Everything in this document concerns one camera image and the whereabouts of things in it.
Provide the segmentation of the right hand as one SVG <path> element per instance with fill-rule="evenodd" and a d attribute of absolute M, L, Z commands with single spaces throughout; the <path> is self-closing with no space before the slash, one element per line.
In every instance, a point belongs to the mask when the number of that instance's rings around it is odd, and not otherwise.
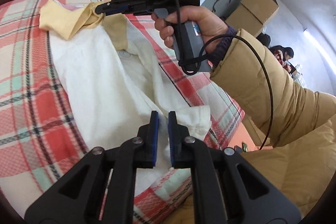
<path fill-rule="evenodd" d="M 218 35 L 224 35 L 228 31 L 228 26 L 210 10 L 202 6 L 184 6 L 180 8 L 181 23 L 186 21 L 196 22 L 201 31 L 203 42 Z M 177 24 L 177 13 L 173 12 L 167 17 L 159 18 L 155 13 L 151 15 L 154 20 L 154 27 L 159 31 L 159 36 L 164 41 L 165 46 L 173 48 L 174 30 L 172 24 Z"/>

